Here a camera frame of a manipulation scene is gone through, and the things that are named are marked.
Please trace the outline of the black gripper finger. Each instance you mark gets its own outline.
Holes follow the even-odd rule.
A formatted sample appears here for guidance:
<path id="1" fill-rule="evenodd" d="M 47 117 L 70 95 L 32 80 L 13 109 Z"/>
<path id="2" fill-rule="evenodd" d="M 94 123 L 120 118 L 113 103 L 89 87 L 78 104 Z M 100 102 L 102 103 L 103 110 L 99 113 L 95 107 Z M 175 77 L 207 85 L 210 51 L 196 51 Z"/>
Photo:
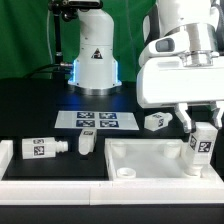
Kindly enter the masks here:
<path id="1" fill-rule="evenodd" d="M 224 101 L 213 101 L 211 103 L 211 111 L 213 112 L 212 121 L 217 129 L 222 128 L 222 116 L 224 114 Z"/>
<path id="2" fill-rule="evenodd" d="M 195 124 L 191 120 L 190 116 L 187 113 L 188 105 L 186 103 L 178 103 L 174 107 L 174 111 L 178 119 L 183 125 L 185 133 L 192 133 L 195 129 Z"/>

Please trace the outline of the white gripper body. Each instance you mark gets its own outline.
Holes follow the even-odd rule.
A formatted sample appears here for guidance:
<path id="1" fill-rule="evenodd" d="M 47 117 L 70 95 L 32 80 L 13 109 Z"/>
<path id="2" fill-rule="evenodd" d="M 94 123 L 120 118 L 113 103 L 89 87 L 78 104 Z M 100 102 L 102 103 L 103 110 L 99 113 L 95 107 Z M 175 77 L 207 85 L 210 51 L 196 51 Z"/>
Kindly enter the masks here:
<path id="1" fill-rule="evenodd" d="M 142 108 L 224 100 L 224 56 L 216 54 L 212 66 L 185 67 L 181 55 L 189 46 L 188 34 L 182 31 L 144 48 L 136 81 L 137 101 Z"/>

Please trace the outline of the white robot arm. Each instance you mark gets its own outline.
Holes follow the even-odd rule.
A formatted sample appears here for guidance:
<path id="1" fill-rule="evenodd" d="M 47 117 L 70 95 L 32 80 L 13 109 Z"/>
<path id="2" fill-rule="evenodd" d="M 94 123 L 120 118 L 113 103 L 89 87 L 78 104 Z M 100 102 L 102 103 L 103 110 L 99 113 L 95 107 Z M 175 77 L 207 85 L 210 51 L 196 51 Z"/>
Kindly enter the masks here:
<path id="1" fill-rule="evenodd" d="M 113 57 L 114 23 L 110 15 L 86 3 L 77 8 L 80 50 L 68 84 L 88 95 L 121 86 Z M 213 125 L 224 116 L 223 0 L 154 0 L 135 28 L 142 46 L 133 50 L 136 96 L 143 108 L 172 107 L 186 132 L 194 129 L 190 106 L 206 105 Z"/>

